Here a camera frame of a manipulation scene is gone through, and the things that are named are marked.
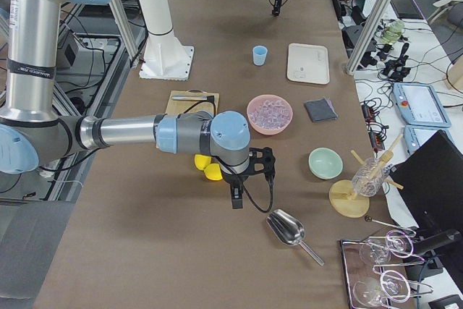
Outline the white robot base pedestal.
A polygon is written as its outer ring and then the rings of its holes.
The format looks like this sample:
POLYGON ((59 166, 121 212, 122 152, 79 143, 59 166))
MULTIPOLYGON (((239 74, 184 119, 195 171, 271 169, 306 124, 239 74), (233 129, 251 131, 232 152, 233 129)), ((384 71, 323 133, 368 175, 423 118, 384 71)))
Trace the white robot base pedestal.
POLYGON ((190 74, 194 48, 175 36, 168 0, 139 0, 148 39, 140 77, 185 81, 190 74))

